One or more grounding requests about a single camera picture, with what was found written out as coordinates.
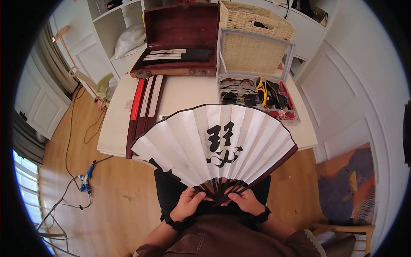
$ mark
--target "folding fan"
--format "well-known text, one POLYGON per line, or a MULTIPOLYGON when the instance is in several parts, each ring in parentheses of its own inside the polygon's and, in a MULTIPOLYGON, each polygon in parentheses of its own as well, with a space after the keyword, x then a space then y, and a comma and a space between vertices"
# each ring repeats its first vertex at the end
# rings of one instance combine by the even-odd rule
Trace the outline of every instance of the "folding fan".
POLYGON ((228 193, 241 193, 267 177, 297 145, 282 123, 262 110, 205 104, 157 122, 131 150, 220 204, 228 193), (229 186, 234 187, 224 194, 229 186))

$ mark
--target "colorful painting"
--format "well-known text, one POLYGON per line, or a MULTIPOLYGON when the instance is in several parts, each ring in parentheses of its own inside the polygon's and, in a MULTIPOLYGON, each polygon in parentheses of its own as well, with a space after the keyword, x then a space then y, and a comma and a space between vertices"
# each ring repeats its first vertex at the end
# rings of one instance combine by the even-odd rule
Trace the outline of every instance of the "colorful painting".
POLYGON ((316 165, 321 210, 333 225, 369 225, 375 207, 371 148, 366 143, 316 165))

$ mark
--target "hand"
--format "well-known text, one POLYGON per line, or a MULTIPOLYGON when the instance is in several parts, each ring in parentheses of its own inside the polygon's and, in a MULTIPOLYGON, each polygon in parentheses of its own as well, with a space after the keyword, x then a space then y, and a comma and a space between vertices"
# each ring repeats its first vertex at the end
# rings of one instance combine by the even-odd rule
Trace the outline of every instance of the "hand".
MULTIPOLYGON (((232 187, 228 188, 225 193, 228 193, 232 187)), ((250 213, 251 215, 258 216, 259 214, 263 213, 266 208, 262 205, 257 198, 255 197, 253 191, 251 189, 247 189, 241 194, 237 193, 229 193, 228 197, 230 200, 234 201, 241 210, 250 213)), ((221 206, 228 205, 230 201, 227 201, 221 206)))
POLYGON ((181 193, 177 206, 170 212, 170 218, 173 221, 183 221, 190 215, 193 215, 199 203, 205 199, 205 192, 197 192, 194 188, 187 188, 181 193))

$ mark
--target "window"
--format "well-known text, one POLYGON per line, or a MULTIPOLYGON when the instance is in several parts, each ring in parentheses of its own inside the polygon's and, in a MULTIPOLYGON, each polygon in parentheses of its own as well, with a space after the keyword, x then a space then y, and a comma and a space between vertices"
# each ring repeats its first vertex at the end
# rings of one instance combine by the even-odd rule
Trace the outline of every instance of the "window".
MULTIPOLYGON (((31 221, 38 224, 43 219, 39 198, 39 168, 36 164, 19 156, 14 150, 13 158, 21 198, 31 221)), ((42 225, 39 231, 47 233, 47 227, 42 225)), ((48 247, 48 250, 51 254, 55 255, 53 248, 48 247)))

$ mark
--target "yellow sunglasses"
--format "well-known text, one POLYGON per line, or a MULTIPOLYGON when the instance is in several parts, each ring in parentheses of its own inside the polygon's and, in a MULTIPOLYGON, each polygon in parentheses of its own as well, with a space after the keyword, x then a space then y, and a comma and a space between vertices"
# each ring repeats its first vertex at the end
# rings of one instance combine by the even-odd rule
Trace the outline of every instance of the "yellow sunglasses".
POLYGON ((256 85, 257 85, 257 94, 260 99, 260 103, 264 107, 267 105, 267 101, 270 100, 270 98, 267 95, 267 76, 266 76, 265 86, 263 85, 263 77, 261 76, 257 78, 256 85))

